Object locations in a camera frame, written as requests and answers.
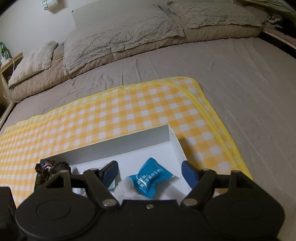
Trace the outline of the dark hair scrunchie bundle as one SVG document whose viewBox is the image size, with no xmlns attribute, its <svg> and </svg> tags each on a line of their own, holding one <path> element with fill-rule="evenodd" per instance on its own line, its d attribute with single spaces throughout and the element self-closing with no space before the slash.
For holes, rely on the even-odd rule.
<svg viewBox="0 0 296 241">
<path fill-rule="evenodd" d="M 35 189 L 43 185 L 46 181 L 56 175 L 58 172 L 66 170 L 71 173 L 71 167 L 67 162 L 56 162 L 54 160 L 44 160 L 37 163 L 35 171 L 37 178 L 35 182 Z"/>
</svg>

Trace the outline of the white shallow tray box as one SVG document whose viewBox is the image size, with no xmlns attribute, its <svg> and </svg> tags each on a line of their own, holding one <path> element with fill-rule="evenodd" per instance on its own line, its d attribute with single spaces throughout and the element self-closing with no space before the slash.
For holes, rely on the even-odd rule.
<svg viewBox="0 0 296 241">
<path fill-rule="evenodd" d="M 117 161 L 116 183 L 137 174 L 149 158 L 154 158 L 174 175 L 156 186 L 155 198 L 181 201 L 191 191 L 181 173 L 181 164 L 187 158 L 170 125 L 148 128 L 49 157 L 56 162 L 67 162 L 73 174 L 101 169 L 111 161 Z"/>
</svg>

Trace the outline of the white headboard panel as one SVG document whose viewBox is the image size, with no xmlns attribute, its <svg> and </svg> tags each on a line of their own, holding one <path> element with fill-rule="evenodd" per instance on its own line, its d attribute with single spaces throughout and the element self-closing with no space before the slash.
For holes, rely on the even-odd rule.
<svg viewBox="0 0 296 241">
<path fill-rule="evenodd" d="M 163 11 L 169 13 L 168 1 L 146 1 L 146 0 L 105 0 L 94 1 L 72 11 L 73 20 L 77 29 L 89 24 L 107 19 L 109 17 L 125 13 L 130 9 L 141 6 L 158 5 Z"/>
</svg>

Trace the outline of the grey quilted left pillow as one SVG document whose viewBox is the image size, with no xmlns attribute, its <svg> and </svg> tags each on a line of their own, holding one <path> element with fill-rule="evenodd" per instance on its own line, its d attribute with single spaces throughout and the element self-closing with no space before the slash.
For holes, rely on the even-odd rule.
<svg viewBox="0 0 296 241">
<path fill-rule="evenodd" d="M 72 31 L 64 44 L 63 70 L 70 75 L 98 58 L 184 35 L 159 6 L 141 6 Z"/>
</svg>

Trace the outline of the yellow white checkered blanket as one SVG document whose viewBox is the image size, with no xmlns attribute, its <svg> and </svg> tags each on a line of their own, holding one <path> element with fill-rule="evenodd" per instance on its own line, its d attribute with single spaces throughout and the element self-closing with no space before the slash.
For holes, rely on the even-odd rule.
<svg viewBox="0 0 296 241">
<path fill-rule="evenodd" d="M 196 167 L 222 174 L 249 170 L 196 80 L 171 77 L 81 98 L 5 129 L 1 185 L 17 204 L 33 192 L 35 164 L 51 154 L 168 124 Z"/>
</svg>

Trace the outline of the grey quilted pillow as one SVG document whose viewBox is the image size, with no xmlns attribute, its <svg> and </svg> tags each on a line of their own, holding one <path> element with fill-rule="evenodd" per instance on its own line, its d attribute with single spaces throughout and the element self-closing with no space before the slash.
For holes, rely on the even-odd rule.
<svg viewBox="0 0 296 241">
<path fill-rule="evenodd" d="M 236 4 L 168 1 L 167 6 L 191 29 L 205 26 L 262 26 L 260 19 L 252 12 Z"/>
<path fill-rule="evenodd" d="M 98 58 L 184 35 L 159 6 L 141 6 L 72 31 L 64 44 L 63 70 L 70 75 Z"/>
</svg>

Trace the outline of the green glass bottle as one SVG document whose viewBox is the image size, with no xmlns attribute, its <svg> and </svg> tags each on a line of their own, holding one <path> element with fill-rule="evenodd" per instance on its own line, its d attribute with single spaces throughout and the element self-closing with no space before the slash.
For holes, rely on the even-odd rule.
<svg viewBox="0 0 296 241">
<path fill-rule="evenodd" d="M 9 53 L 7 51 L 6 46 L 4 45 L 3 42 L 1 42 L 1 65 L 5 65 L 9 58 Z"/>
</svg>

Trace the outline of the blue snack packet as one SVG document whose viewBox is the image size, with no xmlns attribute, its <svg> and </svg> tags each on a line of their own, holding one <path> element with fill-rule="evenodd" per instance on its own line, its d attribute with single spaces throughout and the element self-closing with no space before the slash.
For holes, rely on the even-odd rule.
<svg viewBox="0 0 296 241">
<path fill-rule="evenodd" d="M 180 180 L 154 158 L 149 158 L 137 174 L 127 178 L 138 194 L 154 200 L 168 199 L 169 188 Z"/>
</svg>

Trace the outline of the fluffy white small pillow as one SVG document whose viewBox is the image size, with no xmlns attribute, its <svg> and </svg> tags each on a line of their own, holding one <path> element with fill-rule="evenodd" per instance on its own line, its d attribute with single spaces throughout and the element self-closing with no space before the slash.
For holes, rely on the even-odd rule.
<svg viewBox="0 0 296 241">
<path fill-rule="evenodd" d="M 27 54 L 13 71 L 8 87 L 49 69 L 52 65 L 53 52 L 58 45 L 56 41 L 48 41 Z"/>
</svg>

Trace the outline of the beige quilted folded duvet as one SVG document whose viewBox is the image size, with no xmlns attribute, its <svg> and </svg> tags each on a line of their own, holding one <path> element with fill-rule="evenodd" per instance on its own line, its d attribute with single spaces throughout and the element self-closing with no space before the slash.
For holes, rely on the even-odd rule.
<svg viewBox="0 0 296 241">
<path fill-rule="evenodd" d="M 205 26 L 200 29 L 189 29 L 184 27 L 184 30 L 184 37 L 170 37 L 168 39 L 146 43 L 128 50 L 107 54 L 83 64 L 71 74 L 65 74 L 63 69 L 66 47 L 64 45 L 57 46 L 53 51 L 50 68 L 37 73 L 30 71 L 28 75 L 23 75 L 23 80 L 8 87 L 4 95 L 13 102 L 20 102 L 27 97 L 50 89 L 89 70 L 136 54 L 156 50 L 161 47 L 190 42 L 256 37 L 260 33 L 259 27 L 241 25 Z"/>
</svg>

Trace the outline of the grey quilted right pillow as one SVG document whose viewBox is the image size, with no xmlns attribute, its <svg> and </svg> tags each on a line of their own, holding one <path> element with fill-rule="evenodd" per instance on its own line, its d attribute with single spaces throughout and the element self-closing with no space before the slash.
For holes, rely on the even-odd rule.
<svg viewBox="0 0 296 241">
<path fill-rule="evenodd" d="M 167 6 L 191 29 L 205 26 L 262 26 L 260 19 L 252 12 L 236 4 L 168 1 Z"/>
</svg>

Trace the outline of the wooden bedside shelf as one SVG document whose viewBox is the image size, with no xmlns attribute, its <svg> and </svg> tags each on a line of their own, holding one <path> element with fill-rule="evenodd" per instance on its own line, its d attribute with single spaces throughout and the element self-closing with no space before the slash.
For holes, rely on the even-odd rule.
<svg viewBox="0 0 296 241">
<path fill-rule="evenodd" d="M 6 122 L 10 112 L 12 111 L 15 103 L 8 99 L 9 79 L 12 76 L 13 70 L 20 63 L 23 58 L 23 53 L 17 54 L 12 60 L 8 60 L 5 65 L 1 66 L 1 128 Z"/>
</svg>

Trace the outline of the white soft wad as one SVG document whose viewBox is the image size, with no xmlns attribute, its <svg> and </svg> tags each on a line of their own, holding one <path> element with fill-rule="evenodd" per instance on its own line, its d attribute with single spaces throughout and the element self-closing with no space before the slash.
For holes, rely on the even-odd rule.
<svg viewBox="0 0 296 241">
<path fill-rule="evenodd" d="M 113 195 L 120 205 L 124 200 L 149 200 L 148 197 L 138 193 L 130 177 L 126 177 L 118 183 Z"/>
</svg>

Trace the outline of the hanging white Sweet bag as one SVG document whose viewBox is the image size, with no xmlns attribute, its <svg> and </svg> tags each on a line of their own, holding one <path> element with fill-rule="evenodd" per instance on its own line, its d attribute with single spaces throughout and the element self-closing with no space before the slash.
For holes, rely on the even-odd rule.
<svg viewBox="0 0 296 241">
<path fill-rule="evenodd" d="M 59 5 L 59 0 L 42 0 L 42 6 L 45 11 L 50 11 Z"/>
</svg>

